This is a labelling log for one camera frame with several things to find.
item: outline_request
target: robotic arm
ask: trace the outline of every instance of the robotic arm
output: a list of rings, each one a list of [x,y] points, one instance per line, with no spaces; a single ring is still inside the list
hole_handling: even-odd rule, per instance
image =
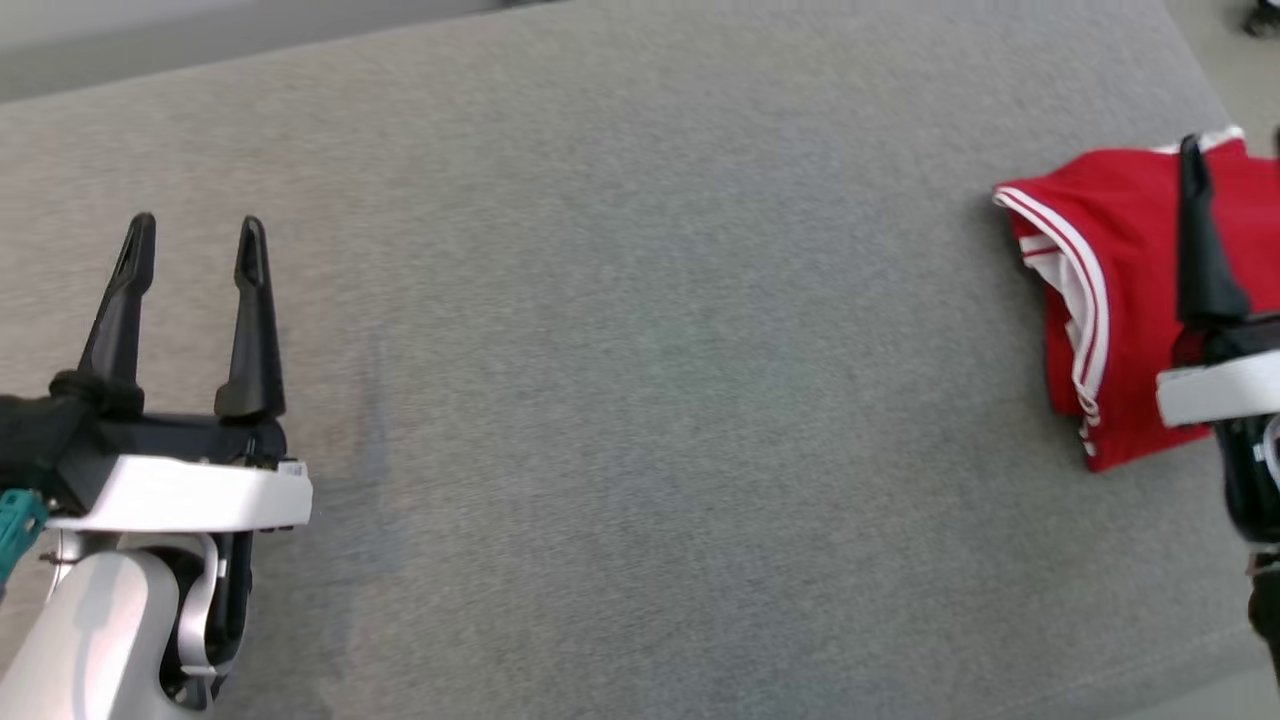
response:
[[[209,717],[244,633],[253,534],[311,516],[287,455],[266,237],[246,218],[239,314],[212,415],[143,413],[142,295],[155,219],[133,218],[79,365],[49,396],[0,396],[0,591],[40,532],[55,568],[40,619],[0,680],[28,720]],[[131,547],[122,550],[128,534]]]
[[[1169,427],[1208,423],[1226,469],[1226,509],[1251,544],[1249,620],[1280,680],[1280,315],[1253,315],[1210,211],[1196,136],[1180,149],[1174,369],[1157,378]]]

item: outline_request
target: black wheel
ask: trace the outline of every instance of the black wheel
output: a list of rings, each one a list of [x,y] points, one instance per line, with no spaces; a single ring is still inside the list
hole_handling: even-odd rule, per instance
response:
[[[1267,0],[1258,0],[1258,5],[1244,19],[1244,33],[1251,37],[1280,35],[1280,8],[1267,3]]]

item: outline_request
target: gray table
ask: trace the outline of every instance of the gray table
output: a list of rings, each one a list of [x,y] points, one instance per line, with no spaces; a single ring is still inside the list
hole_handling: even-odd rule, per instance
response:
[[[146,209],[141,380],[209,409],[266,223],[319,492],[223,716],[1097,717],[1260,662],[1213,447],[1084,471],[987,201],[1225,124],[1162,4],[704,5],[0,106],[6,391]]]

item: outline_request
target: red shirt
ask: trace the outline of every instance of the red shirt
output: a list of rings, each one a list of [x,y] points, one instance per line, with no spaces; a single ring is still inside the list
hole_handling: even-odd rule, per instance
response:
[[[1254,313],[1280,309],[1280,170],[1239,128],[1202,136],[1213,218]],[[1091,470],[1203,437],[1165,428],[1156,374],[1181,331],[1176,307],[1178,147],[1094,150],[996,187],[1023,261],[1046,281],[1046,374],[1057,413],[1079,415]]]

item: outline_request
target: red garment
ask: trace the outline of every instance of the red garment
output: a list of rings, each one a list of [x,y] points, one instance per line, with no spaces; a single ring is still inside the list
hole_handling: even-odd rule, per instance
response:
[[[1201,138],[1213,218],[1253,311],[1280,309],[1280,172],[1239,128]],[[1050,404],[1082,418],[1093,471],[1207,434],[1165,428],[1156,374],[1170,366],[1176,307],[1178,147],[1096,150],[996,187],[1023,261],[1047,283]]]

